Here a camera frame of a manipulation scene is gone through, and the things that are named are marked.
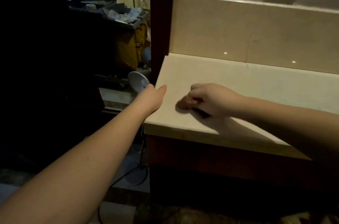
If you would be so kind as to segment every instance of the beige countertop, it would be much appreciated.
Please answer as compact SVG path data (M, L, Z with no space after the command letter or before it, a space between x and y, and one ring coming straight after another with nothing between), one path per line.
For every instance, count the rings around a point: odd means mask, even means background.
M176 102L194 83L217 83L246 96L339 114L337 74L170 53L156 84L167 84L167 93L162 106L145 120L145 134L308 159L246 121L202 120L194 113L176 111Z

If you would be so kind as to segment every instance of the left hand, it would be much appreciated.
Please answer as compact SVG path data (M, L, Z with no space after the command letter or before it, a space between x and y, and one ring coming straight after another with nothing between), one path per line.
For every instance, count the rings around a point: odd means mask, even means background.
M147 114L150 115L161 106L166 91L167 85L155 89L152 84L149 84L140 94L138 94L133 103L144 108L147 111Z

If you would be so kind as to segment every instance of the right arm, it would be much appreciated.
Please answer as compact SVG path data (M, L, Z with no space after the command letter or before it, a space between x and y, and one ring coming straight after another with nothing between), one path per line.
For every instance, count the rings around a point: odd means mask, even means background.
M339 115L240 95L217 84L192 85L194 106L214 116L248 121L339 175Z

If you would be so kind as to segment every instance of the hand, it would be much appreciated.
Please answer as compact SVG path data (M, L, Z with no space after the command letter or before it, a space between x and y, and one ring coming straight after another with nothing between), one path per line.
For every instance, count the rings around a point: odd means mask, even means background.
M167 85L155 89L152 84L149 84L140 94L138 94L134 99L133 104L139 105L139 107L146 111L148 116L162 105L162 100L166 91Z
M212 116L236 117L240 114L246 97L218 84L194 84L188 96L200 98L195 108Z

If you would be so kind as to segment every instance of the right hand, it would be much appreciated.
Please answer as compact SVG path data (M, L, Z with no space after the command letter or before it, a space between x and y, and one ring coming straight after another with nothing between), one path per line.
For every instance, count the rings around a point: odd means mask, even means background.
M212 116L236 117L246 101L245 96L213 83L192 85L188 96L202 99L195 107Z

